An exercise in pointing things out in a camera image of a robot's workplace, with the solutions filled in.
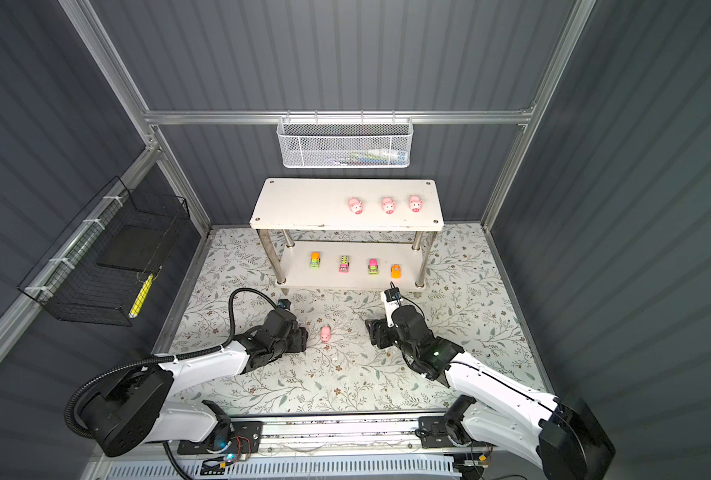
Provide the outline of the green orange mixer toy truck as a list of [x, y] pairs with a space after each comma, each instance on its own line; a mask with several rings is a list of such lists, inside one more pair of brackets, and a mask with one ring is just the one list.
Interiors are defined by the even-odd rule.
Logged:
[[312, 269], [317, 269], [320, 267], [320, 253], [312, 252], [310, 256], [309, 267]]

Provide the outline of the orange toy bulldozer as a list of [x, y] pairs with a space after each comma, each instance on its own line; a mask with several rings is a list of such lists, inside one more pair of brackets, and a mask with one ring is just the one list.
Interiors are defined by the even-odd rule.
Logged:
[[403, 270], [401, 270], [401, 266], [399, 264], [391, 265], [391, 279], [397, 280], [401, 279], [401, 277], [403, 277]]

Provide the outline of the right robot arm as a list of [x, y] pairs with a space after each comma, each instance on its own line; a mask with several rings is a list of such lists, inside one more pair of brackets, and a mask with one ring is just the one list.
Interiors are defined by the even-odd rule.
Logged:
[[412, 305], [365, 323], [373, 346], [396, 347], [410, 370], [457, 392], [445, 412], [449, 439], [485, 442], [535, 464], [549, 479], [603, 479], [617, 450], [579, 396], [557, 397], [487, 367], [436, 336]]

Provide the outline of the pens in white basket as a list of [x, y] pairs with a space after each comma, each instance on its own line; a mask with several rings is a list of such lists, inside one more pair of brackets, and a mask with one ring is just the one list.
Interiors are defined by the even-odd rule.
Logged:
[[339, 153], [326, 162], [337, 166], [356, 168], [405, 168], [409, 166], [409, 152], [399, 149], [379, 148]]

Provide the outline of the green pink mixer toy truck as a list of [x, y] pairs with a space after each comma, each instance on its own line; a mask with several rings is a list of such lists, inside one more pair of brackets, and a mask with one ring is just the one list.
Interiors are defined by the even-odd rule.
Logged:
[[379, 275], [379, 262], [375, 258], [369, 260], [369, 266], [367, 266], [367, 272], [369, 272], [369, 275], [371, 275], [371, 276]]

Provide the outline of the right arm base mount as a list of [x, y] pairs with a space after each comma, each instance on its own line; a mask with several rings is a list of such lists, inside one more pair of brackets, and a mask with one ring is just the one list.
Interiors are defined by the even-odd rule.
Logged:
[[419, 426], [415, 428], [415, 436], [421, 440], [425, 449], [439, 448], [489, 448], [493, 444], [473, 440], [463, 431], [461, 426], [447, 421], [443, 415], [419, 417]]

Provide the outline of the pink pig toy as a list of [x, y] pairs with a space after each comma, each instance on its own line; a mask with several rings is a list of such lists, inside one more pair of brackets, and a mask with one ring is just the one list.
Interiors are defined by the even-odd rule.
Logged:
[[323, 343], [328, 343], [331, 340], [331, 328], [328, 325], [323, 326], [320, 330], [320, 340]]
[[350, 198], [348, 200], [348, 208], [355, 215], [363, 213], [363, 202], [359, 198]]
[[393, 212], [395, 212], [395, 200], [391, 197], [385, 197], [383, 198], [383, 202], [381, 202], [381, 207], [385, 214], [393, 214]]
[[419, 213], [419, 211], [423, 209], [423, 200], [417, 195], [411, 196], [411, 198], [409, 198], [409, 209], [412, 212]]

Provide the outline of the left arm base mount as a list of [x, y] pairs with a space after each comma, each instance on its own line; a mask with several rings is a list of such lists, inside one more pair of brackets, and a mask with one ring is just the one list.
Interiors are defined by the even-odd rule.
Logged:
[[248, 455], [258, 451], [264, 424], [259, 421], [219, 423], [203, 442], [181, 441], [178, 455]]

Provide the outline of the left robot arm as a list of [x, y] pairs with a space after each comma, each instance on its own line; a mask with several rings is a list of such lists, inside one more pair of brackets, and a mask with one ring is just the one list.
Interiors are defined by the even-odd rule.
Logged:
[[211, 400], [181, 403], [180, 392], [267, 366], [285, 354], [305, 352], [308, 332], [286, 308], [231, 340], [181, 355], [157, 355], [118, 366], [79, 387], [64, 420], [75, 434], [94, 440], [108, 457], [140, 444], [187, 441], [210, 453], [237, 446], [229, 416]]

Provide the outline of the yellow tag on basket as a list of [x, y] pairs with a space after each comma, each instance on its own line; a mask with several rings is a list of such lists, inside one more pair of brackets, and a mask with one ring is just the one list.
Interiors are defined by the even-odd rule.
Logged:
[[141, 309], [143, 308], [143, 305], [145, 304], [147, 295], [149, 294], [149, 291], [151, 290], [151, 285], [153, 284], [153, 280], [154, 280], [154, 275], [150, 274], [146, 278], [145, 282], [143, 282], [135, 300], [133, 301], [133, 304], [131, 305], [131, 308], [129, 309], [129, 312], [128, 312], [129, 319], [134, 319], [134, 318], [137, 318], [137, 316], [139, 316], [139, 313], [141, 312]]

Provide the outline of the white two-tier shelf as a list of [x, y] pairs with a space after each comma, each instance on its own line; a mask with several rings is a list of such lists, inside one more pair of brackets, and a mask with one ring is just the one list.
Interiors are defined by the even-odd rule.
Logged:
[[[409, 209], [409, 198], [423, 200], [419, 213]], [[353, 214], [350, 198], [363, 202], [363, 213]], [[395, 200], [395, 212], [385, 214], [383, 198]], [[437, 184], [430, 179], [303, 179], [269, 178], [255, 203], [250, 226], [260, 239], [283, 289], [320, 288], [381, 290], [393, 282], [407, 291], [427, 285], [427, 266], [433, 243], [445, 222]], [[295, 240], [292, 232], [369, 232], [413, 234], [411, 242]], [[320, 267], [309, 267], [312, 252], [320, 253]], [[348, 273], [338, 271], [341, 256], [350, 257]], [[369, 260], [379, 262], [379, 275], [367, 272]], [[391, 265], [399, 264], [401, 279], [391, 279]]]

